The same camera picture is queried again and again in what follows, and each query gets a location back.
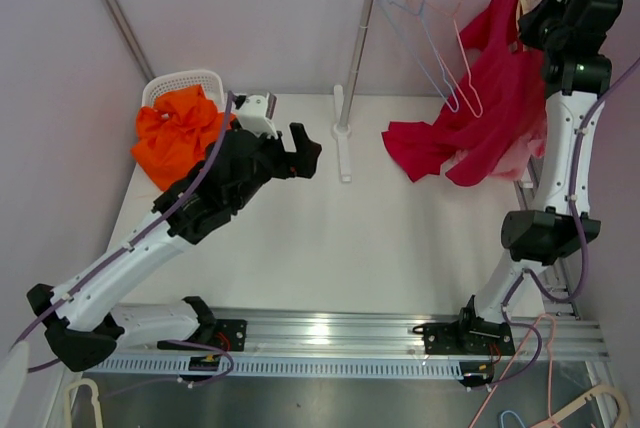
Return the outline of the red t shirt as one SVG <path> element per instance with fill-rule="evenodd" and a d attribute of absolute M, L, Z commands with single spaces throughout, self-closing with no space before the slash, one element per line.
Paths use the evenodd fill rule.
<path fill-rule="evenodd" d="M 546 147 L 542 52 L 518 39 L 525 0 L 491 0 L 458 30 L 476 58 L 432 123 L 392 121 L 382 134 L 391 159 L 416 182 L 444 175 L 462 187 L 489 176 L 519 179 Z"/>

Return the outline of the pink wire hanger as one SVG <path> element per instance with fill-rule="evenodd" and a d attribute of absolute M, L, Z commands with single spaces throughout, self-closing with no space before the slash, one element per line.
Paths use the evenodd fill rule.
<path fill-rule="evenodd" d="M 448 101 L 448 97 L 442 95 L 441 98 L 445 101 L 445 105 L 449 108 L 451 113 L 458 113 L 461 108 L 461 103 L 467 107 L 470 114 L 475 119 L 480 119 L 484 114 L 484 105 L 482 103 L 479 92 L 473 84 L 471 64 L 467 57 L 467 52 L 461 39 L 461 30 L 457 22 L 458 13 L 466 0 L 458 0 L 455 7 L 446 11 L 436 5 L 431 4 L 428 0 L 420 0 L 418 5 L 418 12 L 416 17 L 420 20 L 424 34 L 429 42 L 432 52 L 435 56 L 438 66 L 441 69 L 442 79 L 445 84 L 450 88 L 450 95 L 453 97 L 453 104 Z M 455 35 L 458 52 L 463 62 L 466 74 L 466 86 L 463 86 L 463 79 L 456 79 L 443 58 L 441 52 L 437 48 L 436 43 L 433 41 L 429 24 L 427 20 L 427 9 L 431 9 L 439 13 L 441 16 L 450 21 L 452 33 Z"/>

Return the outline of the orange t shirt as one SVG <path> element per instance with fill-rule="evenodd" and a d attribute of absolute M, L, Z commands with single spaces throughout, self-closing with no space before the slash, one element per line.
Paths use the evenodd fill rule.
<path fill-rule="evenodd" d="M 205 159 L 223 118 L 201 86 L 170 91 L 139 110 L 135 122 L 138 141 L 131 154 L 149 179 L 166 191 Z"/>

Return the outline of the pink t shirt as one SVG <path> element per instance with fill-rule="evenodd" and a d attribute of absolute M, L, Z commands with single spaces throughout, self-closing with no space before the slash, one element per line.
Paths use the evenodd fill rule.
<path fill-rule="evenodd" d="M 448 161 L 445 176 L 462 187 L 475 186 L 486 178 L 516 181 L 524 174 L 531 156 L 541 158 L 545 154 L 546 139 L 547 121 L 543 117 L 527 123 L 524 132 L 507 144 L 458 150 Z"/>

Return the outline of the beige plastic hanger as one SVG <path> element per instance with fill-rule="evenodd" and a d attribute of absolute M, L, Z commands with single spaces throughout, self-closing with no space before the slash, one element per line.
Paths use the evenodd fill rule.
<path fill-rule="evenodd" d="M 516 41 L 515 47 L 517 51 L 526 52 L 528 47 L 521 41 L 520 38 L 520 20 L 521 18 L 529 12 L 529 2 L 528 0 L 518 0 L 515 9 L 515 30 L 516 30 Z"/>

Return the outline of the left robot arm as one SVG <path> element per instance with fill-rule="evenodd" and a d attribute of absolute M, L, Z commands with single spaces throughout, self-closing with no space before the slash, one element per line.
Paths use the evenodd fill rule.
<path fill-rule="evenodd" d="M 301 123 L 289 126 L 294 151 L 282 136 L 255 135 L 232 123 L 205 160 L 162 193 L 121 245 L 56 287 L 27 294 L 56 359 L 86 371 L 119 349 L 154 344 L 218 348 L 218 321 L 207 303 L 186 296 L 172 304 L 125 306 L 122 299 L 156 269 L 229 223 L 273 179 L 312 178 L 322 152 Z"/>

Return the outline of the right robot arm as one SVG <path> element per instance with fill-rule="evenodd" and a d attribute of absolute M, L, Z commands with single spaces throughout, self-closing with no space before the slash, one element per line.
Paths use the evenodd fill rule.
<path fill-rule="evenodd" d="M 542 0 L 519 23 L 520 41 L 543 54 L 547 141 L 533 207 L 505 216 L 505 250 L 490 280 L 464 307 L 447 347 L 485 354 L 513 351 L 508 308 L 519 286 L 543 286 L 547 267 L 574 252 L 583 257 L 600 232 L 590 215 L 588 178 L 598 117 L 612 63 L 600 54 L 623 0 Z"/>

